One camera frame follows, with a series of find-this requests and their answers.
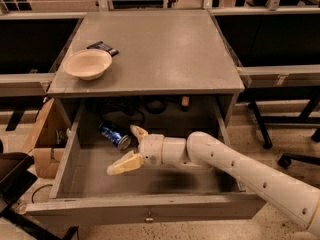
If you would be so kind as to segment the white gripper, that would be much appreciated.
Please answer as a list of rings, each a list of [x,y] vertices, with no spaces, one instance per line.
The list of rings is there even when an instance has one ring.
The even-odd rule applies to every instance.
[[[130,126],[131,133],[141,141],[139,153],[129,151],[121,159],[115,161],[107,167],[108,175],[118,175],[124,172],[133,171],[146,166],[160,166],[162,164],[162,147],[164,136],[160,134],[150,134],[137,125]]]

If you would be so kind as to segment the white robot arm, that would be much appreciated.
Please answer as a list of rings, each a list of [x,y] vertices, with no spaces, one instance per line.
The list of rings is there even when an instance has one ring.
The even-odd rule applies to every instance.
[[[138,140],[138,150],[110,165],[108,174],[122,174],[142,166],[174,166],[191,172],[215,167],[243,183],[300,227],[320,236],[320,189],[247,157],[204,132],[193,132],[184,139],[150,134],[136,125],[130,130]]]

